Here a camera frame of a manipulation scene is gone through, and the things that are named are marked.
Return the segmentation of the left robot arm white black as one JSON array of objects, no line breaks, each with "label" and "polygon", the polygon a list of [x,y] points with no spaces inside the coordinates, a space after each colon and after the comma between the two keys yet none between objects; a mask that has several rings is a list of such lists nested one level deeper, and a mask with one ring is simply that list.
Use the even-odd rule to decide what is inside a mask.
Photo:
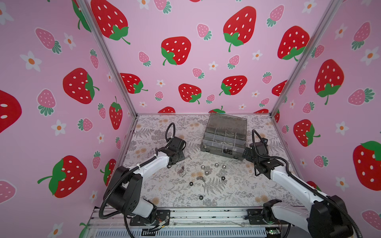
[{"label": "left robot arm white black", "polygon": [[160,169],[170,168],[184,160],[186,144],[183,139],[173,137],[166,146],[156,148],[154,156],[142,164],[137,164],[131,169],[118,167],[104,193],[99,218],[107,219],[118,214],[136,215],[152,223],[155,220],[157,207],[141,198],[143,182]]}]

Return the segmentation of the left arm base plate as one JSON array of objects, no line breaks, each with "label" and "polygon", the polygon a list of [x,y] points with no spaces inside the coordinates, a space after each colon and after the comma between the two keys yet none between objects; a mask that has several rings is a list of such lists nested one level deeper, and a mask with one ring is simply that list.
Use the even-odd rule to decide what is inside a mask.
[{"label": "left arm base plate", "polygon": [[131,218],[130,226],[166,226],[170,222],[171,210],[159,209],[155,210],[147,218],[136,215]]}]

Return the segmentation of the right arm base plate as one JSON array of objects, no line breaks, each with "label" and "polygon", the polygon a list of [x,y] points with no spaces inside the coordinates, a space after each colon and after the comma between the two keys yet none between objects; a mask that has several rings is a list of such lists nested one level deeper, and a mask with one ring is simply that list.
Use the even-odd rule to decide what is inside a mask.
[{"label": "right arm base plate", "polygon": [[266,220],[262,209],[252,208],[247,210],[247,215],[244,217],[250,225],[288,225],[288,222],[283,220]]}]

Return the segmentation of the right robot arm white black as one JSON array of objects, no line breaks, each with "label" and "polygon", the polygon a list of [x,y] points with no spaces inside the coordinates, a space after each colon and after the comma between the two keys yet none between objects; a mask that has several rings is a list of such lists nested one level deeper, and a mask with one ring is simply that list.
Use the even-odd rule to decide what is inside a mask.
[{"label": "right robot arm white black", "polygon": [[308,232],[313,238],[360,238],[362,233],[348,214],[344,201],[338,196],[329,196],[309,185],[289,169],[289,163],[277,156],[269,156],[267,140],[253,142],[243,157],[255,166],[255,175],[265,175],[278,183],[304,206],[297,208],[280,199],[273,199],[263,205],[262,219],[266,223],[285,221]]}]

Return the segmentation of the grey plastic compartment box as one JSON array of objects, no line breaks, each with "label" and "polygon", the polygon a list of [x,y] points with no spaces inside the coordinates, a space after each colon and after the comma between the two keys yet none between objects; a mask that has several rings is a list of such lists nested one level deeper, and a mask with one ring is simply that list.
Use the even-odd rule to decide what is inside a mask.
[{"label": "grey plastic compartment box", "polygon": [[226,114],[210,114],[200,150],[242,161],[247,142],[247,119]]}]

